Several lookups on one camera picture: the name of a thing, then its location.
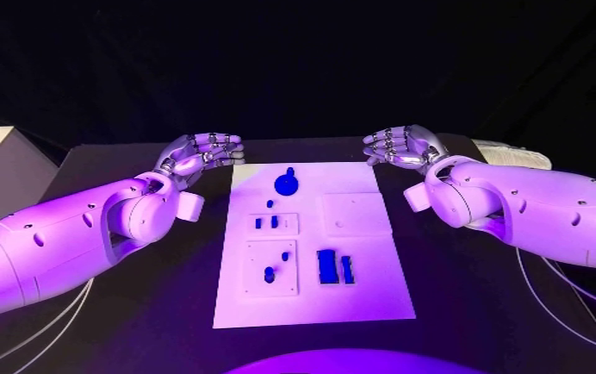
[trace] robotic hand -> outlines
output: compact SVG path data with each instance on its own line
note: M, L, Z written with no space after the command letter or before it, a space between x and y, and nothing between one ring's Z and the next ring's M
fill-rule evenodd
M562 171L487 165L449 156L421 126L387 128L364 138L367 164L390 163L425 174L405 196L413 211L487 232L540 256L596 267L596 179Z
M167 234L174 219L197 221L203 198L184 190L209 170L241 165L238 135L189 134L153 171L0 220L0 313L72 290Z

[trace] robotic arm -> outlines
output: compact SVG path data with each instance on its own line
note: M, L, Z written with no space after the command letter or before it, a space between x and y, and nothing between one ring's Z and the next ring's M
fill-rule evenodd
M183 190L209 170L243 164L238 135L189 134L153 171L38 204L0 221L0 313L72 290L151 242L174 219L197 221Z
M454 228L487 232L560 262L596 267L596 179L562 171L487 165L448 153L426 128L387 128L364 138L367 163L416 169L405 196Z

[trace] black curtain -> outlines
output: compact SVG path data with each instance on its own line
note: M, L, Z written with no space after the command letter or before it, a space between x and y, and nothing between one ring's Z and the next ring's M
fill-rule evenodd
M189 132L364 135L409 123L516 141L503 126L541 100L521 86L592 6L4 0L0 119L63 152ZM530 108L508 121L501 115L521 102Z

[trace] cable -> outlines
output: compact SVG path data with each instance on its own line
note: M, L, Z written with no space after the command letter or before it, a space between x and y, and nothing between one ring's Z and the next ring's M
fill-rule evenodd
M59 316L49 322L49 324L35 333L17 346L15 346L4 354L0 355L0 359L3 359L7 355L10 355L16 350L19 350L23 346L26 346L52 327L52 325L62 319L66 312L72 309L72 307L76 305L78 300L81 299L81 296L91 290L91 284L94 283L94 279L91 278L87 281L87 284L84 286L84 289L76 295L76 298L74 299L72 303L66 306L65 310L59 313Z
M521 256L520 256L520 249L518 248L516 248L516 253L518 254L518 262L520 262L521 275L524 276L526 283L528 284L528 288L530 288L531 295L534 296L534 298L537 298L537 303L541 305L541 307L544 308L544 311L549 313L549 315L553 317L553 319L559 322L559 324L564 327L564 329L570 333L573 333L575 335L577 335L577 337L580 337L585 341L588 341L593 346L596 346L596 341L593 341L588 337L585 337L577 331L573 330L573 328L570 328L567 326L567 324L564 324L564 322L557 318L557 316L553 314L553 311L549 309L549 307L546 306L546 304L540 300L540 298L537 296L537 292L534 291L534 288L533 288L531 283L530 283L530 280L528 280L528 275L526 273L524 263L521 262Z
M556 269L554 265L549 262L547 258L543 258L546 264L549 265L553 272L559 275L559 277L593 300L596 300L596 295L593 295L588 290L577 286L577 284L569 279L569 277Z
M84 303L85 303L85 300L87 300L87 296L89 295L92 283L94 283L94 279L91 278L89 282L88 282L88 287L85 286L85 288L84 288L84 290L87 290L85 295L84 295L84 299L81 300L81 303L78 304L75 314L72 314L71 319L68 320L68 324L62 328L62 331L56 335L56 338L52 340L52 342L48 344L48 346L40 350L40 353L32 358L32 361L29 361L29 363L13 374L19 374L35 363L38 358L45 354L45 352L51 349L51 347L53 346L53 344L59 340L59 337L62 336L62 334L66 332L68 327L71 326L72 321L75 320L75 318L78 316L78 311L81 311L81 308L84 308Z

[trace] white board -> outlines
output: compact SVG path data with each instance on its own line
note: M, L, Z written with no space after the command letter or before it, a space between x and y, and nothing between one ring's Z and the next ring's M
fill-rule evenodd
M281 196L274 183L288 167L300 187ZM338 284L320 282L324 249L336 251ZM351 258L353 284L343 278L343 256ZM274 282L265 280L269 266ZM233 166L213 328L415 317L373 168L366 163Z

